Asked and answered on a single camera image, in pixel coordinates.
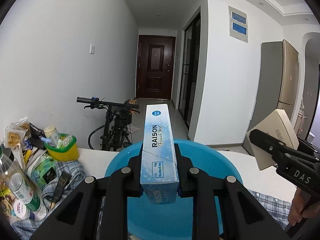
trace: bicycle handlebar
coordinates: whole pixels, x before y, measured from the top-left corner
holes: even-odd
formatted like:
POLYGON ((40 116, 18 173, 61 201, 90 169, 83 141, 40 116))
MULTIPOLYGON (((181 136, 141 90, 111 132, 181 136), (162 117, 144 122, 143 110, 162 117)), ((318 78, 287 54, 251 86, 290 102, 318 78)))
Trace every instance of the bicycle handlebar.
MULTIPOLYGON (((92 100, 92 98, 77 97, 77 102, 91 104, 93 102, 93 100, 92 100)), ((139 108, 139 105, 133 105, 133 104, 128 104, 128 103, 120 104, 120 103, 111 103, 111 102, 104 102, 104 101, 96 101, 95 103, 98 105, 102 105, 102 106, 120 106, 120 107, 125 107, 125 108, 132 108, 132 109, 139 108)))

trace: yellow bucket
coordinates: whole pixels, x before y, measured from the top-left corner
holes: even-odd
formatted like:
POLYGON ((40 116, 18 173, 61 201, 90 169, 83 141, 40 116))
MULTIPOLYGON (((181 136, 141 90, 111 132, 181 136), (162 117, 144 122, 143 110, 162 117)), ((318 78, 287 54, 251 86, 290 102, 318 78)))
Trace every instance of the yellow bucket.
MULTIPOLYGON (((65 138, 66 136, 67 134, 64 134, 64 133, 60 134, 61 138, 65 138)), ((76 141, 77 141, 76 138, 72 136, 72 141, 64 149, 57 149, 46 143, 44 143, 44 146, 47 148, 48 153, 58 161, 62 161, 62 162, 76 161, 79 158, 79 151, 78 151, 76 141)))

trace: gray tile floor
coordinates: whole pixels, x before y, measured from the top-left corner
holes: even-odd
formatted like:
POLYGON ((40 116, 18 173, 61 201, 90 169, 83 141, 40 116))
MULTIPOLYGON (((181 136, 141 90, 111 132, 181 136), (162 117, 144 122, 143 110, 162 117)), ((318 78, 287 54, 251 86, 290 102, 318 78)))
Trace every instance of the gray tile floor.
MULTIPOLYGON (((134 143, 143 141, 144 122, 146 118, 146 107, 147 105, 155 105, 155 104, 168 105, 173 138, 187 140, 188 129, 179 111, 175 109, 175 107, 173 106, 173 103, 170 100, 138 98, 137 104, 140 106, 139 108, 140 114, 135 113, 132 115, 132 125, 140 128, 140 130, 132 133, 132 140, 134 143)), ((217 151, 229 150, 230 152, 239 152, 243 154, 248 154, 243 147, 215 148, 215 150, 217 151)))

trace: brown door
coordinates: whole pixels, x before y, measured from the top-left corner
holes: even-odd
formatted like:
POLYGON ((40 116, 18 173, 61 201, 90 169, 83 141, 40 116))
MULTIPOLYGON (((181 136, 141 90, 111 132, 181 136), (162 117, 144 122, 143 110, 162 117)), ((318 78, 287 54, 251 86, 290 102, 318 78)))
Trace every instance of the brown door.
POLYGON ((175 39, 139 36, 137 98, 171 99, 175 39))

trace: human hand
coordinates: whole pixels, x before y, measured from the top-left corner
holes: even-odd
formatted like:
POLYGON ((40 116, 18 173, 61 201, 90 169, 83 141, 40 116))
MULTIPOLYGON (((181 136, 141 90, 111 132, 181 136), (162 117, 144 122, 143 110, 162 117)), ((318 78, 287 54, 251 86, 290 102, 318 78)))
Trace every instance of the human hand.
POLYGON ((309 194, 305 193, 302 189, 297 188, 288 215, 288 222, 290 225, 294 226, 296 223, 299 223, 302 218, 312 218, 319 214, 320 202, 317 202, 304 210, 309 199, 309 194))

